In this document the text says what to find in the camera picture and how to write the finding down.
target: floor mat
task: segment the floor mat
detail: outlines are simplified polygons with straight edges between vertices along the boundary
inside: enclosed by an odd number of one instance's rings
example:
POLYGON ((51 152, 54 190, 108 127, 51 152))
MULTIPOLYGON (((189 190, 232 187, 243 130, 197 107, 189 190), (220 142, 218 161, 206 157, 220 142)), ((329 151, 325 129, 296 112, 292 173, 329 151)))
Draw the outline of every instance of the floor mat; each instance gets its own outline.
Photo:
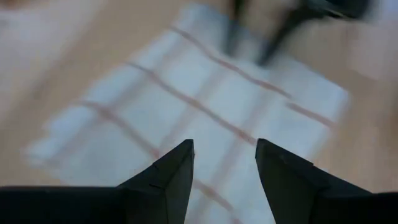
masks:
POLYGON ((31 164, 70 185, 118 185, 192 138, 187 223, 273 223, 256 139, 311 160, 348 94, 284 53, 257 67, 261 40, 245 30, 238 56, 223 55, 226 23, 188 5, 156 41, 48 121, 47 138, 27 149, 31 164))

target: white rug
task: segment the white rug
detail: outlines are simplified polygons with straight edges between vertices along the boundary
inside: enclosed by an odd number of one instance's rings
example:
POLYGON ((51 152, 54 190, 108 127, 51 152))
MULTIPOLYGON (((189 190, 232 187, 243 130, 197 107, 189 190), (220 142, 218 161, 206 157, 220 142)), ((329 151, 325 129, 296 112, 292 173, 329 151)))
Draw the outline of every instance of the white rug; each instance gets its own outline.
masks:
POLYGON ((187 6, 170 30, 48 121, 49 136, 27 150, 32 165, 70 185, 118 185, 192 138, 187 223, 273 223, 256 139, 310 160, 348 94, 284 54, 255 66, 261 42, 246 31, 239 57, 224 56, 226 22, 187 6))

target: black chair leg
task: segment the black chair leg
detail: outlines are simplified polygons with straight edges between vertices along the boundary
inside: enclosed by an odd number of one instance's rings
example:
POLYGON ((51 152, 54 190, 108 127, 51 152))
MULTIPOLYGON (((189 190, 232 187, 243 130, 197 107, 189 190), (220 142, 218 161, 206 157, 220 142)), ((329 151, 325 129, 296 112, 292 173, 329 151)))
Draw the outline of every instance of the black chair leg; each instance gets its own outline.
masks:
POLYGON ((228 24, 228 28, 226 31, 226 40, 224 45, 224 51, 227 55, 233 56, 234 51, 237 46, 238 41, 238 30, 239 23, 242 19, 242 14, 245 6, 247 5, 249 0, 230 0, 229 1, 229 10, 231 14, 231 20, 228 24))
POLYGON ((320 19, 323 17, 323 14, 320 14, 317 11, 310 9, 307 5, 303 4, 299 8, 291 11, 285 22, 282 23, 282 26, 277 31, 276 35, 271 38, 270 42, 265 42, 263 44, 262 54, 257 61, 258 65, 266 66, 276 51, 286 39, 288 35, 290 35, 296 28, 301 26, 304 22, 312 20, 312 19, 320 19))

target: black plastic part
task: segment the black plastic part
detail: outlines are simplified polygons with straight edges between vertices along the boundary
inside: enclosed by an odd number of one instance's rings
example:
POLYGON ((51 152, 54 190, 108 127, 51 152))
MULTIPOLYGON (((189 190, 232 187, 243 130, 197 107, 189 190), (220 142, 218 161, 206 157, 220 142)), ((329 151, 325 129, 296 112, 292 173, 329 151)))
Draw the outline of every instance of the black plastic part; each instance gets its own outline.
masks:
POLYGON ((187 139, 117 187, 2 187, 0 223, 184 223, 193 158, 187 139))
POLYGON ((398 194, 372 194, 259 139, 256 162, 276 224, 397 223, 398 194))
MULTIPOLYGON (((250 0, 229 0, 232 20, 228 25, 224 51, 230 56, 234 55, 238 43, 238 24, 249 3, 250 0)), ((284 22, 270 41, 263 44, 257 64, 266 66, 270 63, 288 36, 305 22, 324 17, 360 20, 369 11, 370 5, 371 0, 300 0, 294 10, 287 12, 284 22)))

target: red stripe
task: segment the red stripe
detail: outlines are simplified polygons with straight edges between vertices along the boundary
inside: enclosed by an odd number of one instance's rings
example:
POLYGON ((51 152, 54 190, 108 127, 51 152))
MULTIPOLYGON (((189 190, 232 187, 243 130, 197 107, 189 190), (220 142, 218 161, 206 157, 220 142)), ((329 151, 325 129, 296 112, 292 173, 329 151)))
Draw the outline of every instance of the red stripe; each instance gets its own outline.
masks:
MULTIPOLYGON (((206 82, 202 85, 199 92, 195 95, 195 99, 198 101, 206 101, 216 90, 222 81, 226 78, 225 69, 217 67, 214 73, 207 78, 206 82)), ((172 144, 172 141, 180 136, 182 132, 189 126, 189 124, 195 119, 198 114, 198 110, 195 110, 192 106, 187 105, 183 113, 178 119, 176 125, 172 128, 171 132, 163 138, 160 148, 167 149, 172 144)))
POLYGON ((108 108, 92 101, 81 101, 79 102, 79 105, 97 111, 101 117, 114 123, 126 136, 133 139, 138 145, 140 145, 144 152, 150 154, 154 159, 158 159, 160 157, 159 150, 156 147, 152 146, 148 141, 141 137, 138 131, 132 128, 125 120, 113 114, 108 108))
POLYGON ((232 133, 235 133, 237 136, 239 136, 241 139, 247 141, 249 144, 253 144, 253 145, 256 144, 257 141, 252 136, 248 135, 242 129, 236 127, 235 125, 227 122, 225 119, 223 119, 219 115, 217 115, 214 112, 212 112, 212 110, 208 109, 206 106, 204 106, 198 100, 196 100, 194 98, 191 98, 191 97, 189 97, 187 95, 184 95, 183 93, 181 93, 178 90, 176 90, 174 87, 166 84, 153 71, 150 71, 150 70, 148 70, 148 69, 146 69, 146 68, 144 68, 144 67, 142 67, 140 65, 137 65, 135 63, 129 63, 129 65, 131 65, 131 66, 133 66, 133 67, 135 67, 137 69, 146 71, 148 76, 151 77, 152 81, 155 82, 156 84, 158 84, 158 86, 160 86, 163 90, 167 91, 168 93, 170 93, 174 97, 176 97, 176 98, 188 103, 192 107, 202 111, 203 113, 208 115, 213 121, 217 122, 219 125, 221 125, 222 127, 226 128, 227 130, 231 131, 232 133))
MULTIPOLYGON (((165 70, 167 66, 171 64, 178 56, 180 56, 184 50, 187 49, 186 42, 176 41, 170 50, 163 55, 160 63, 155 67, 155 70, 165 70)), ((117 110, 126 102, 134 102, 141 95, 143 90, 150 84, 150 78, 147 75, 143 75, 138 82, 133 83, 127 87, 118 98, 115 99, 108 107, 112 110, 117 110)), ((62 159, 65 159, 69 155, 73 154, 78 146, 85 140, 86 135, 95 127, 101 125, 103 119, 95 118, 91 122, 87 123, 82 127, 75 135, 71 138, 51 159, 47 161, 50 166, 56 166, 62 159)))
POLYGON ((277 87, 277 86, 275 86, 273 84, 267 83, 267 82, 262 81, 262 80, 258 80, 256 78, 253 78, 252 76, 250 76, 249 74, 247 74, 246 72, 241 70, 239 67, 237 67, 237 66, 235 66, 235 65, 233 65, 233 64, 231 64, 229 62, 226 62, 226 61, 224 61, 224 60, 222 60, 220 58, 215 57, 201 42, 196 40, 188 32, 186 32, 184 30, 181 30, 181 29, 179 29, 177 27, 171 27, 170 29, 172 31, 180 34, 183 38, 189 40, 193 45, 198 47, 210 60, 218 63, 219 65, 221 65, 221 66, 223 66, 225 68, 228 68, 228 69, 236 72, 238 75, 241 75, 247 81, 249 81, 249 82, 251 82, 251 83, 253 83, 255 85, 258 85, 258 86, 260 86, 260 87, 262 87, 262 88, 264 88, 266 90, 271 90, 271 91, 274 91, 276 93, 279 93, 279 94, 281 94, 284 97, 287 97, 287 98, 291 98, 292 97, 285 90, 283 90, 283 89, 281 89, 281 88, 279 88, 279 87, 277 87))
MULTIPOLYGON (((81 101, 79 104, 97 111, 102 118, 118 126, 123 131, 123 133, 126 134, 127 137, 129 137, 129 139, 140 145, 141 149, 144 150, 144 152, 148 153, 154 159, 159 158, 159 149, 153 146, 150 142, 146 141, 136 130, 130 127, 130 125, 125 122, 125 120, 113 114, 112 111, 110 111, 108 108, 91 101, 81 101)), ((220 196, 214 189, 202 183, 200 180, 193 179, 192 187, 200 190, 204 195, 206 195, 206 197, 214 200, 227 211, 232 212, 234 210, 233 206, 227 200, 220 196)))
MULTIPOLYGON (((266 109, 266 107, 267 107, 267 98, 263 93, 257 97, 256 104, 254 105, 248 118, 243 123, 243 129, 247 133, 253 132, 254 128, 258 124, 258 120, 262 116, 264 116, 265 114, 264 110, 266 109)), ((240 139, 235 139, 230 149, 228 149, 225 158, 222 160, 219 168, 217 168, 215 174, 211 178, 211 183, 213 184, 212 186, 214 189, 219 189, 220 187, 222 187, 226 183, 228 177, 231 175, 231 168, 236 164, 237 160, 239 159, 242 153, 242 150, 240 148, 241 145, 242 141, 240 141, 240 139)), ((199 219, 201 215, 203 215, 206 212, 208 206, 209 206, 209 201, 203 199, 199 200, 196 213, 192 215, 194 219, 199 219)))
POLYGON ((295 103, 287 103, 287 107, 308 117, 308 118, 314 119, 315 121, 318 121, 321 124, 324 124, 326 127, 332 128, 335 124, 334 122, 325 118, 324 116, 316 114, 316 113, 309 111, 305 108, 302 108, 301 106, 296 105, 295 103))

